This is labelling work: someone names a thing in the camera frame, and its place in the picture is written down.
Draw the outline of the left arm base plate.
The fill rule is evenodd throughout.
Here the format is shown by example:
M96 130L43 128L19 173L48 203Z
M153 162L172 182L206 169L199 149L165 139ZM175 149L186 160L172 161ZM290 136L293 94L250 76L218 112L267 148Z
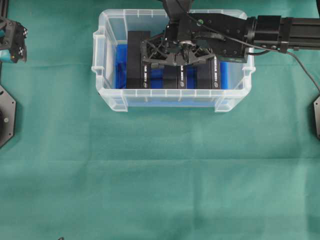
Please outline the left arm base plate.
M0 147L2 148L15 134L16 101L0 86Z

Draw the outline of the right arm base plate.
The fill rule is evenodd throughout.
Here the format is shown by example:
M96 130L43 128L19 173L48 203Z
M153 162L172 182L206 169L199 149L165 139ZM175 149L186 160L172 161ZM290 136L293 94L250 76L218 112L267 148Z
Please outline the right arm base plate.
M316 137L320 139L320 96L313 102Z

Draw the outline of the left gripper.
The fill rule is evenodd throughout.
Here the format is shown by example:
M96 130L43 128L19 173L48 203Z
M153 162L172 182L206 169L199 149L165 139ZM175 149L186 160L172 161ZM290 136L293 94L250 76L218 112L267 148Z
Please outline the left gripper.
M20 22L1 17L0 30L4 32L4 36L0 38L0 62L26 62L27 46L25 39L28 36L28 29Z

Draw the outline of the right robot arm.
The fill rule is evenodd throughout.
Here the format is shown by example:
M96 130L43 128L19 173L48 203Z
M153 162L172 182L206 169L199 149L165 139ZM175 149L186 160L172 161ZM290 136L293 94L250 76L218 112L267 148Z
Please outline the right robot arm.
M142 40L142 60L156 67L199 65L218 58L246 63L249 49L287 53L319 50L320 21L260 15L241 19L222 13L187 13L166 29Z

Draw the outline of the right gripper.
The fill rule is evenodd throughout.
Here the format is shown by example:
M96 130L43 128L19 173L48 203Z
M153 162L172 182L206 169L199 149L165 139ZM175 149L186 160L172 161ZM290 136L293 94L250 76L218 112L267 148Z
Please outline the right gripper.
M222 13L188 13L169 23L164 33L140 41L141 59L152 68L198 65L217 57L246 63L248 19Z

